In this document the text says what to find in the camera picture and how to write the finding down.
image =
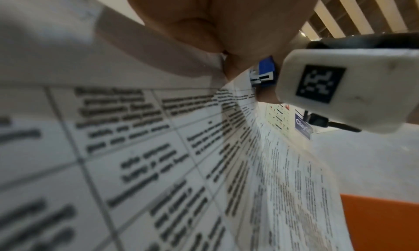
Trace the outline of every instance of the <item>orange table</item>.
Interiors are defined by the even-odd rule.
[[[355,251],[419,251],[419,204],[340,196]]]

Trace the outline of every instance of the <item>white device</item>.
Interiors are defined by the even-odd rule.
[[[281,102],[330,120],[394,132],[419,104],[419,50],[294,50],[275,92]]]

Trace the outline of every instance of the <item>blue label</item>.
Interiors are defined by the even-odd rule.
[[[313,128],[305,121],[302,120],[297,114],[295,114],[295,129],[301,132],[307,139],[311,140],[311,133]]]

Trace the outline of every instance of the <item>document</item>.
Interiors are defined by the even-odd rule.
[[[353,250],[248,73],[94,0],[0,8],[0,251]]]

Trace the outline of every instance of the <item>hand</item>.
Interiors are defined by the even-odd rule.
[[[128,0],[145,25],[207,52],[228,52],[229,80],[283,49],[317,0]]]

